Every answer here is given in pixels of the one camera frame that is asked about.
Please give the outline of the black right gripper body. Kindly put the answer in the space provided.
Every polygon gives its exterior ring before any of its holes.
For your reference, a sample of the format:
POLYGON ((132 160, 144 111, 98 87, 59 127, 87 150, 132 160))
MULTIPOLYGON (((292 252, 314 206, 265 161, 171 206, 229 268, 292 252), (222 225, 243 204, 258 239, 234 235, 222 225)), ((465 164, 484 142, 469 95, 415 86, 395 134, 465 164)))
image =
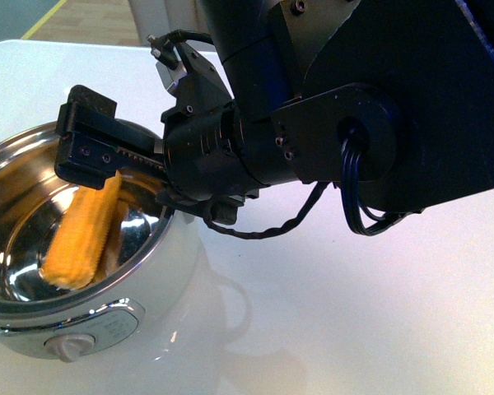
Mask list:
POLYGON ((183 77, 173 95, 175 107, 161 116, 166 180, 159 203, 201 216, 203 204, 218 198, 226 205, 218 221, 232 225, 242 198, 297 179, 270 118, 247 115, 223 83, 183 77))

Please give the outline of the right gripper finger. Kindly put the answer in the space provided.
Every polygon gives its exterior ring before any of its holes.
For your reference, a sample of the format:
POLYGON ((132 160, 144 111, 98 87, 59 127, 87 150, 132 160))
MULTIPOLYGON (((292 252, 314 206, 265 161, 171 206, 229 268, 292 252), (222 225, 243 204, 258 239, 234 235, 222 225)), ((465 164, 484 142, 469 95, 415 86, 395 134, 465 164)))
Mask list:
POLYGON ((135 153, 155 153, 160 138, 149 129, 115 117, 117 103, 83 85, 68 93, 73 128, 135 153))
POLYGON ((102 189, 118 170, 161 178, 161 139, 147 128, 70 102, 60 107, 55 174, 65 181, 102 189))

